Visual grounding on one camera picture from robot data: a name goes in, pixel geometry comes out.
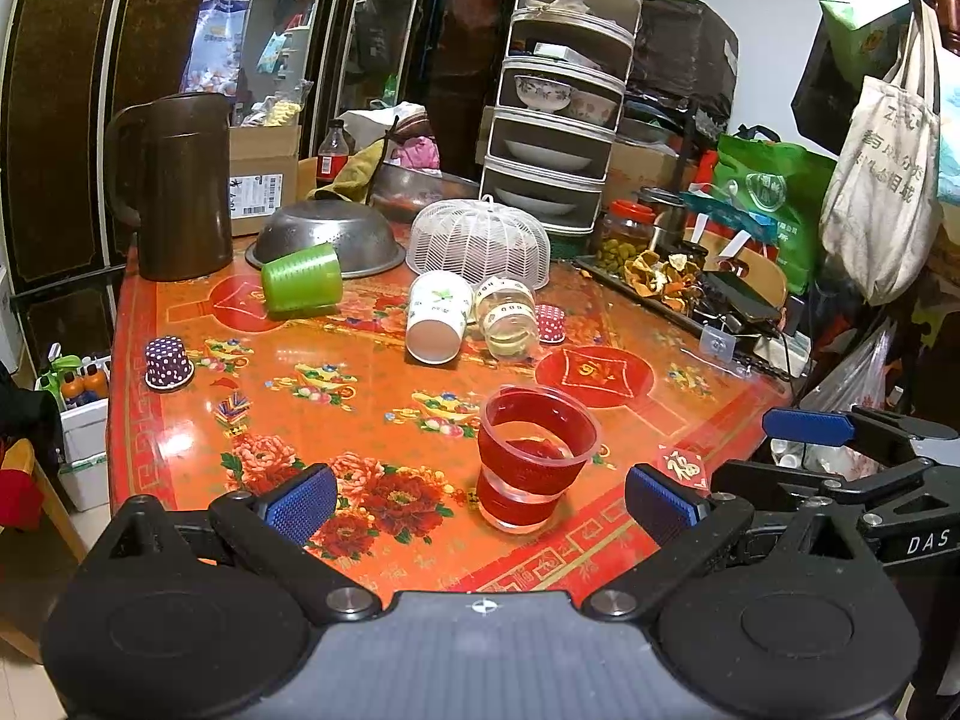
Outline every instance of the green cup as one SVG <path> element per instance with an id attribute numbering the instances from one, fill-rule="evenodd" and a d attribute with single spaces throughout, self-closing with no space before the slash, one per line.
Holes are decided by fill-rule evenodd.
<path id="1" fill-rule="evenodd" d="M 340 260 L 330 244 L 280 257 L 263 266 L 260 276 L 271 314 L 335 306 L 344 296 Z"/>

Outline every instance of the white mesh food cover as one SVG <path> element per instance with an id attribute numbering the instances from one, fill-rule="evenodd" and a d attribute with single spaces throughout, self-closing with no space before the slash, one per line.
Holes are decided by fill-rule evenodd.
<path id="1" fill-rule="evenodd" d="M 476 286 L 509 276 L 533 290 L 550 278 L 550 241 L 526 211 L 482 200 L 442 200 L 414 220 L 407 265 L 418 274 L 450 271 Z"/>

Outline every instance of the white tiered dish rack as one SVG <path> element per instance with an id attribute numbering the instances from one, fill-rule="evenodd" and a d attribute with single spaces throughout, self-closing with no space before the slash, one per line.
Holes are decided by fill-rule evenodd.
<path id="1" fill-rule="evenodd" d="M 506 205 L 517 204 L 519 196 L 526 203 L 524 210 L 533 213 L 547 232 L 588 235 L 600 212 L 643 0 L 584 0 L 589 14 L 549 6 L 527 7 L 527 1 L 517 0 L 510 22 L 480 193 L 492 194 Z M 556 0 L 534 1 L 550 4 Z M 602 69 L 563 59 L 511 54 L 514 45 L 532 47 L 534 43 L 568 47 Z M 616 109 L 603 127 L 562 112 L 536 111 L 520 101 L 515 87 L 517 76 L 540 76 L 568 84 L 574 90 L 613 101 Z M 518 159 L 518 149 L 512 143 L 534 146 L 525 152 L 549 149 L 559 156 L 589 158 L 589 163 L 577 172 L 538 167 Z M 548 213 L 549 203 L 557 204 L 563 213 Z"/>

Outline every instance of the polka dot pattern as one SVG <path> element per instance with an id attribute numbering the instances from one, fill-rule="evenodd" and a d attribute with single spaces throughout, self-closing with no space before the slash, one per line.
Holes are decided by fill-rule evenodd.
<path id="1" fill-rule="evenodd" d="M 193 367 L 186 359 L 186 349 L 180 338 L 154 338 L 147 344 L 144 355 L 147 358 L 147 386 L 171 389 L 189 380 Z"/>
<path id="2" fill-rule="evenodd" d="M 566 314 L 557 306 L 536 306 L 536 325 L 542 343 L 563 343 L 566 339 Z"/>

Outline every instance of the red plastic cup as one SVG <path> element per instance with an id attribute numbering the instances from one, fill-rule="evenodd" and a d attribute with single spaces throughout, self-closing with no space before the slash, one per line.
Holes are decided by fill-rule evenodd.
<path id="1" fill-rule="evenodd" d="M 565 447 L 538 437 L 509 439 L 499 426 L 511 422 L 536 425 Z M 484 519 L 507 533 L 533 533 L 600 449 L 600 425 L 558 389 L 503 386 L 480 410 L 477 442 L 477 497 Z"/>

